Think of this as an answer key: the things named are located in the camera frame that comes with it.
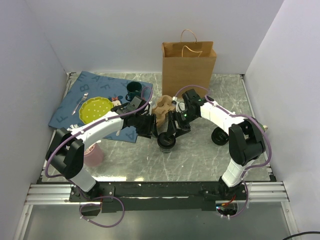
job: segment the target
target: metal frame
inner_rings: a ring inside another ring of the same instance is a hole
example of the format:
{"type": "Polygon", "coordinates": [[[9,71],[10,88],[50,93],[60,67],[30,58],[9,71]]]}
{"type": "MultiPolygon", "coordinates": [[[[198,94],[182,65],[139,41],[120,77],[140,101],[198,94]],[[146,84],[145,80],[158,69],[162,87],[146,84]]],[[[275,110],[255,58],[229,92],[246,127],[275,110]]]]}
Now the metal frame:
{"type": "MultiPolygon", "coordinates": [[[[294,216],[294,212],[291,209],[289,202],[281,202],[282,210],[285,216],[286,224],[288,225],[291,235],[300,233],[298,225],[294,216]]],[[[294,237],[294,240],[301,240],[301,236],[294,237]]]]}
{"type": "Polygon", "coordinates": [[[24,205],[18,227],[16,228],[13,240],[23,240],[27,230],[33,205],[24,205]]]}
{"type": "MultiPolygon", "coordinates": [[[[26,196],[25,205],[80,205],[79,202],[69,202],[71,186],[71,184],[33,184],[26,196]]],[[[248,188],[249,201],[252,203],[289,201],[283,182],[252,182],[248,183],[248,188]]]]}

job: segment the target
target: yellow plate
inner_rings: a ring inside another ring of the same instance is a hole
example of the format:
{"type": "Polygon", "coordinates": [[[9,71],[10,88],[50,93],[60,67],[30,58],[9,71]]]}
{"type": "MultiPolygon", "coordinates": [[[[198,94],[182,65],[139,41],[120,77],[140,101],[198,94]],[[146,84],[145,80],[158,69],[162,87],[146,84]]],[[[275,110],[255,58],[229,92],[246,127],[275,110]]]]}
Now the yellow plate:
{"type": "Polygon", "coordinates": [[[79,118],[84,124],[89,124],[106,115],[113,107],[114,105],[108,98],[93,97],[82,104],[79,109],[79,118]]]}

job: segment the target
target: dark green mug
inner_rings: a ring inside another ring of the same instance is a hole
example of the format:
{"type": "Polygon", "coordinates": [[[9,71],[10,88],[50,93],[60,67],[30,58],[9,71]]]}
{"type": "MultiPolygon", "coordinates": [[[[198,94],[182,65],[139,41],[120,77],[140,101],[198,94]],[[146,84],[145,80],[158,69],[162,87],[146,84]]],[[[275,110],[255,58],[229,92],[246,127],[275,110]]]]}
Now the dark green mug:
{"type": "Polygon", "coordinates": [[[128,94],[125,96],[125,99],[131,101],[135,96],[141,96],[142,84],[138,81],[131,81],[127,84],[126,90],[128,94]]]}

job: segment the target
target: table surface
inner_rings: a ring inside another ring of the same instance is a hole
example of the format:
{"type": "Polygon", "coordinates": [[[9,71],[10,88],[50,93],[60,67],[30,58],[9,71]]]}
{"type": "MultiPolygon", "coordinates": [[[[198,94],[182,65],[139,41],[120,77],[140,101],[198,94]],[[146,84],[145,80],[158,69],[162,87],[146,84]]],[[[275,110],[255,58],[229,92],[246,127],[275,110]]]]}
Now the table surface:
{"type": "MultiPolygon", "coordinates": [[[[152,102],[162,95],[161,73],[97,73],[101,76],[144,81],[153,84],[152,102]]],[[[66,91],[78,78],[71,73],[66,91]]],[[[236,74],[213,74],[209,89],[213,97],[224,108],[237,114],[252,115],[243,80],[236,74]]],[[[217,127],[212,122],[198,118],[191,124],[191,132],[177,138],[170,153],[160,151],[157,139],[138,137],[136,143],[102,139],[99,143],[104,153],[102,164],[85,167],[98,181],[217,181],[230,162],[229,144],[217,146],[211,140],[211,133],[217,127]]],[[[158,133],[167,128],[165,123],[158,133]]],[[[261,155],[254,164],[265,161],[261,155]]],[[[58,172],[49,167],[49,174],[58,172]]],[[[252,169],[247,181],[270,181],[269,166],[252,169]]],[[[42,182],[65,182],[63,177],[46,178],[42,182]]]]}

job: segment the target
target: black mounting plate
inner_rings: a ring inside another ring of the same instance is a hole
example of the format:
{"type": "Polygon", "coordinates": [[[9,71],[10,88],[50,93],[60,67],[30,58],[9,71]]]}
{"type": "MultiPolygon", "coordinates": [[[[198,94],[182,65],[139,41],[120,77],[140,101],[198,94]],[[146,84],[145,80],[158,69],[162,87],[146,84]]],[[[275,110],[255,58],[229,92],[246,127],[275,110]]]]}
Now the black mounting plate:
{"type": "MultiPolygon", "coordinates": [[[[216,201],[245,200],[245,187],[240,185],[236,192],[224,199],[219,194],[218,181],[178,181],[178,182],[99,182],[102,196],[115,196],[123,202],[126,211],[145,210],[184,210],[201,209],[215,211],[216,201]]],[[[70,202],[92,202],[72,188],[70,202]]],[[[102,213],[122,211],[118,201],[105,198],[102,202],[102,213]]]]}

